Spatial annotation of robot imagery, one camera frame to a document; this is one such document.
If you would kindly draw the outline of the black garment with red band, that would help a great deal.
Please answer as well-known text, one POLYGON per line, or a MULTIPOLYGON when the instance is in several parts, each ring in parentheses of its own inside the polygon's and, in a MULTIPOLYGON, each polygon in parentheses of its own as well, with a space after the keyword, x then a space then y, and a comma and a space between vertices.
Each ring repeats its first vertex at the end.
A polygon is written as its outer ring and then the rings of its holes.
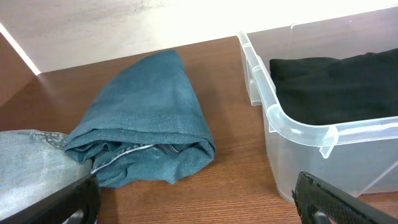
POLYGON ((272 59, 269 65, 282 110, 300 123, 397 116, 396 49, 344 59, 272 59))

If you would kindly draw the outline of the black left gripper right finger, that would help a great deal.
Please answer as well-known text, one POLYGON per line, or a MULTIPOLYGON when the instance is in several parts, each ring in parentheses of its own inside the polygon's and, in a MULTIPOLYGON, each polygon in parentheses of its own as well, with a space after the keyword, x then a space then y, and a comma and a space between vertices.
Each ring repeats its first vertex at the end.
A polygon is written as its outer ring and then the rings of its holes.
POLYGON ((394 218, 308 173, 300 172, 292 197, 302 223, 390 224, 394 218))

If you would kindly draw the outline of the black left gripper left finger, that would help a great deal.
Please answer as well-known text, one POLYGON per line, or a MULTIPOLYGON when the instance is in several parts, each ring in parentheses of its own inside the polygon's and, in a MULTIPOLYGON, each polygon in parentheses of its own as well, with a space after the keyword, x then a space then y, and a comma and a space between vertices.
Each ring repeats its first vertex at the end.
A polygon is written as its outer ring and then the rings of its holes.
POLYGON ((96 176, 90 174, 1 220, 1 223, 95 224, 100 207, 100 186, 96 176))

